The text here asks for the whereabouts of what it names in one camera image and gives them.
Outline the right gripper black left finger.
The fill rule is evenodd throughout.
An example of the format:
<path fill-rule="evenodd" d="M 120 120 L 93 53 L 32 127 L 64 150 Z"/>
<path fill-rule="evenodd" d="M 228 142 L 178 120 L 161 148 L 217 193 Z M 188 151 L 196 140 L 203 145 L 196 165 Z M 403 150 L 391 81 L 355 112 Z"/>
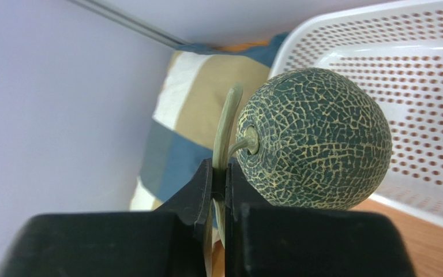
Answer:
<path fill-rule="evenodd" d="M 159 208 L 40 214 L 20 229 L 0 276 L 211 276 L 212 162 Z"/>

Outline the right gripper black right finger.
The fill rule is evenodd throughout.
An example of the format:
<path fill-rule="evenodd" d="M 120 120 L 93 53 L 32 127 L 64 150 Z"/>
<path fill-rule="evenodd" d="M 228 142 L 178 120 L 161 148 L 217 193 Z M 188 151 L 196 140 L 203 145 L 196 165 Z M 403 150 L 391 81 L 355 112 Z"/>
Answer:
<path fill-rule="evenodd" d="M 227 276 L 415 276 L 383 214 L 270 205 L 237 162 L 227 169 Z"/>

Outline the green fake leafy vegetable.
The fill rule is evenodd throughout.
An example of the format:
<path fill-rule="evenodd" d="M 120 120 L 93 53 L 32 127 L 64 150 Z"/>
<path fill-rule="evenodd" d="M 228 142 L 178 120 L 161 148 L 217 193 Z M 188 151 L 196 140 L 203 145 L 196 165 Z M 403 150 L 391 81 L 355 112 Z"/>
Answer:
<path fill-rule="evenodd" d="M 277 75 L 240 102 L 230 89 L 213 148 L 213 200 L 226 241 L 226 175 L 237 156 L 247 182 L 277 207 L 351 211 L 384 179 L 391 133 L 379 105 L 328 69 Z"/>

